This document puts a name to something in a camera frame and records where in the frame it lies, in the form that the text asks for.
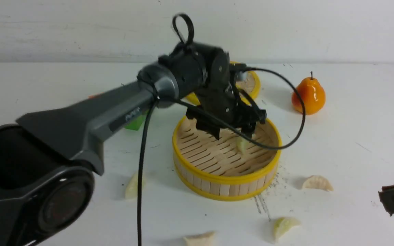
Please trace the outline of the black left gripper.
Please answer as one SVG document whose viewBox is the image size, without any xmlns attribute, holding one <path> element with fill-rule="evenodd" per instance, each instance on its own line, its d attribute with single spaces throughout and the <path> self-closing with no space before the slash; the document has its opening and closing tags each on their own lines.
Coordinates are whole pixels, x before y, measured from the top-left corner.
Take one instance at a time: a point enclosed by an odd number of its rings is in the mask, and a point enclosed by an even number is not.
<svg viewBox="0 0 394 246">
<path fill-rule="evenodd" d="M 252 138 L 257 123 L 266 122 L 267 113 L 260 109 L 244 89 L 236 87 L 237 79 L 246 72 L 244 68 L 229 70 L 219 81 L 198 89 L 196 97 L 200 105 L 196 107 L 227 123 L 231 127 L 240 128 L 241 133 Z M 196 129 L 206 132 L 216 140 L 220 139 L 222 125 L 211 118 L 196 118 Z"/>
</svg>

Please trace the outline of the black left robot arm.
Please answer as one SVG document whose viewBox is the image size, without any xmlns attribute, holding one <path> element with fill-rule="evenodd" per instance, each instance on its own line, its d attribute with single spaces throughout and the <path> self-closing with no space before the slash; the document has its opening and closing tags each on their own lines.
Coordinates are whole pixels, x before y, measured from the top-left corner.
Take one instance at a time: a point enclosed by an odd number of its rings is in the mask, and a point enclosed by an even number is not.
<svg viewBox="0 0 394 246">
<path fill-rule="evenodd" d="M 200 106 L 186 116 L 198 130 L 219 139 L 230 125 L 250 137 L 267 114 L 234 88 L 246 67 L 219 47 L 179 43 L 135 82 L 0 126 L 0 246 L 35 246 L 74 223 L 92 198 L 93 174 L 104 173 L 103 143 L 153 106 L 195 93 Z"/>
</svg>

